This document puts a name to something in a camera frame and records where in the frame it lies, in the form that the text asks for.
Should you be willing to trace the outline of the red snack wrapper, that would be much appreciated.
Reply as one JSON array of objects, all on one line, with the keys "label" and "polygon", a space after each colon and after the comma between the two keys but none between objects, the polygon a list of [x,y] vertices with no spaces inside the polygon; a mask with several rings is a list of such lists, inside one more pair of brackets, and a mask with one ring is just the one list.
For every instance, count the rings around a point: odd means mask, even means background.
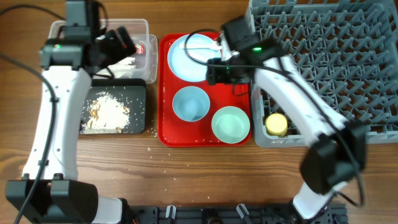
[{"label": "red snack wrapper", "polygon": [[134,45],[136,48],[136,54],[145,54],[146,53],[146,47],[144,44],[135,44]]}]

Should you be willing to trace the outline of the light blue bowl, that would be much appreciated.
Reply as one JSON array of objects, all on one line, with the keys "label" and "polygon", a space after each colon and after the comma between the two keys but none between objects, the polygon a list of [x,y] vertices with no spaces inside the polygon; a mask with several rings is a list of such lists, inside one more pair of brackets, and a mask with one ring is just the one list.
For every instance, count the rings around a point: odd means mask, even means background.
[{"label": "light blue bowl", "polygon": [[196,122],[204,118],[209,112],[210,98],[201,88],[186,86],[174,95],[172,109],[181,120]]}]

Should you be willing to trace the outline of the yellow plastic cup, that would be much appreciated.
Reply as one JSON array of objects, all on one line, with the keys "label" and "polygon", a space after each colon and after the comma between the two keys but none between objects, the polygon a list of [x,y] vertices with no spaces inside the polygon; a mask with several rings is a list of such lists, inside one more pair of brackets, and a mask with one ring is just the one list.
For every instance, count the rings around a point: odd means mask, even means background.
[{"label": "yellow plastic cup", "polygon": [[287,133],[287,118],[280,113],[273,113],[265,119],[266,131],[271,136],[283,137]]}]

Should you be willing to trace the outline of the rice and food leftovers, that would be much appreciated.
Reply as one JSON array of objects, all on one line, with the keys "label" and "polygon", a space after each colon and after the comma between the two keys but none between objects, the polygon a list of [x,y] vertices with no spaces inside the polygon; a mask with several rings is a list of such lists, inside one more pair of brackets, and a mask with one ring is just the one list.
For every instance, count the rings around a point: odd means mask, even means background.
[{"label": "rice and food leftovers", "polygon": [[121,93],[101,91],[86,99],[81,134],[122,134],[130,125],[131,109]]}]

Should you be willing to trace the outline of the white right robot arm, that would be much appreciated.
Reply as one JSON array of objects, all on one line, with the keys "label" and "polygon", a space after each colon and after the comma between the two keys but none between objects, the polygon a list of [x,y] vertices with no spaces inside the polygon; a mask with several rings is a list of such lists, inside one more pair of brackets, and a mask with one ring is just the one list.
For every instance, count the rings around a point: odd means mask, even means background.
[{"label": "white right robot arm", "polygon": [[204,62],[208,83],[254,82],[279,104],[305,140],[303,184],[290,204],[291,223],[315,221],[350,180],[363,187],[366,125],[347,120],[323,101],[279,43],[261,39],[239,16],[221,26],[216,49],[221,57]]}]

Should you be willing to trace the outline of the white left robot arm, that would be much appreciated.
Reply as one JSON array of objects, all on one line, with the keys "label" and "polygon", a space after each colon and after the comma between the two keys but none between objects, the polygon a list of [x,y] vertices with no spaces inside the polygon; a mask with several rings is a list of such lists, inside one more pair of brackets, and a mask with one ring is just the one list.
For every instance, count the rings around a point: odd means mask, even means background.
[{"label": "white left robot arm", "polygon": [[40,50],[43,84],[34,143],[19,180],[6,184],[6,198],[19,218],[32,223],[133,223],[123,198],[101,196],[95,185],[80,182],[76,147],[81,113],[92,78],[134,54],[127,30],[109,29],[99,1],[67,1],[58,37]]}]

